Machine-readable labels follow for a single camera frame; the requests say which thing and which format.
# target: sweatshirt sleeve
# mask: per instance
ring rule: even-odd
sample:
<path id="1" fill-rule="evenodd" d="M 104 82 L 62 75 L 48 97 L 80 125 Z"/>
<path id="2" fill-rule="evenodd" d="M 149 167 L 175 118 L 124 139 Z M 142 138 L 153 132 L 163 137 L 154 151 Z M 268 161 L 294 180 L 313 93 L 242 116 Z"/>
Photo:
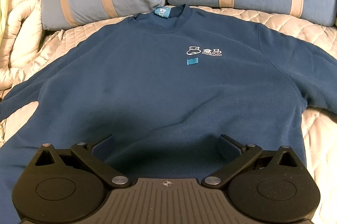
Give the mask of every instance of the sweatshirt sleeve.
<path id="1" fill-rule="evenodd" d="M 262 25 L 261 51 L 294 85 L 307 106 L 337 113 L 337 60 L 318 46 Z"/>
<path id="2" fill-rule="evenodd" d="M 38 101 L 40 90 L 48 79 L 62 69 L 66 69 L 67 65 L 98 46 L 106 38 L 111 38 L 113 30 L 116 28 L 118 28 L 117 24 L 102 27 L 76 47 L 70 49 L 68 53 L 38 71 L 27 81 L 14 86 L 0 103 L 0 120 L 4 120 L 21 107 L 33 101 Z"/>

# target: quilted bedspread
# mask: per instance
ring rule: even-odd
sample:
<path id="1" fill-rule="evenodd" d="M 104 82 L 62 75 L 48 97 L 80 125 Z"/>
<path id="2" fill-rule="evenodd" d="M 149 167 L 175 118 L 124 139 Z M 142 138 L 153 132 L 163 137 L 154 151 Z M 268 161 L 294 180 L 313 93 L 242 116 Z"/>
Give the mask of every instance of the quilted bedspread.
<path id="1" fill-rule="evenodd" d="M 234 16 L 242 20 L 262 23 L 289 36 L 313 43 L 337 58 L 337 28 L 324 27 L 289 15 L 267 14 L 259 11 L 245 11 L 231 8 L 212 9 L 196 7 L 205 11 Z M 24 67 L 17 71 L 14 85 L 27 80 L 35 72 L 88 36 L 107 24 L 121 21 L 125 17 L 109 19 L 59 31 L 46 37 L 41 50 Z M 2 144 L 15 134 L 31 117 L 38 106 L 32 102 L 17 110 L 0 123 Z M 322 109 L 308 108 L 302 115 L 302 132 L 306 149 L 307 169 L 321 192 L 321 202 L 313 217 L 314 224 L 336 224 L 337 213 L 337 115 Z"/>

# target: sweatshirt shoulder seam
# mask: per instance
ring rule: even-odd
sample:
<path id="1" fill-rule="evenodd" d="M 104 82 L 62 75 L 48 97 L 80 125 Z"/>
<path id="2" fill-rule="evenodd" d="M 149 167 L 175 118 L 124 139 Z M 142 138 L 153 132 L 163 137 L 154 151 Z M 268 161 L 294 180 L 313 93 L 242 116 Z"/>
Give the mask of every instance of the sweatshirt shoulder seam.
<path id="1" fill-rule="evenodd" d="M 294 88 L 296 94 L 298 95 L 298 97 L 300 98 L 301 101 L 305 101 L 305 99 L 302 97 L 301 91 L 299 90 L 298 86 L 296 85 L 296 83 L 290 79 L 290 77 L 288 76 L 288 74 L 283 71 L 280 67 L 278 67 L 276 64 L 274 64 L 270 58 L 267 56 L 267 54 L 265 53 L 265 51 L 263 51 L 262 49 L 262 45 L 261 45 L 261 36 L 260 36 L 260 29 L 261 29 L 261 24 L 259 25 L 258 28 L 258 42 L 259 42 L 259 46 L 260 46 L 260 50 L 263 53 L 263 55 L 265 56 L 265 58 L 269 61 L 269 63 L 275 68 L 277 69 L 277 71 L 279 71 L 279 73 L 281 73 L 288 81 L 289 83 L 292 85 L 292 87 Z"/>

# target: ribbed black surface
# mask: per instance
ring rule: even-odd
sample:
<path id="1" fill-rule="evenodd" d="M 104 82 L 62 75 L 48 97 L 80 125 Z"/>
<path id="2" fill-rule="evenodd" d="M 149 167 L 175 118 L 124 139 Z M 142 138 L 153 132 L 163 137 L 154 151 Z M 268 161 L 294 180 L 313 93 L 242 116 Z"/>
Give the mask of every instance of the ribbed black surface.
<path id="1" fill-rule="evenodd" d="M 233 208 L 220 190 L 195 179 L 140 178 L 112 191 L 93 215 L 76 224 L 261 224 Z M 312 224 L 306 220 L 301 224 Z"/>

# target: sweatshirt neck label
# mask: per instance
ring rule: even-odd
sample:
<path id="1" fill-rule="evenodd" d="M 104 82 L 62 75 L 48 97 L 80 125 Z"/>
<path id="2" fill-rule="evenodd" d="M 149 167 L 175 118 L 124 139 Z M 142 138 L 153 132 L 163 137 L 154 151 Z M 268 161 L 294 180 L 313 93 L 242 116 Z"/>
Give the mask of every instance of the sweatshirt neck label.
<path id="1" fill-rule="evenodd" d="M 171 8 L 170 7 L 165 7 L 165 6 L 158 6 L 154 13 L 158 16 L 168 18 L 170 14 Z"/>

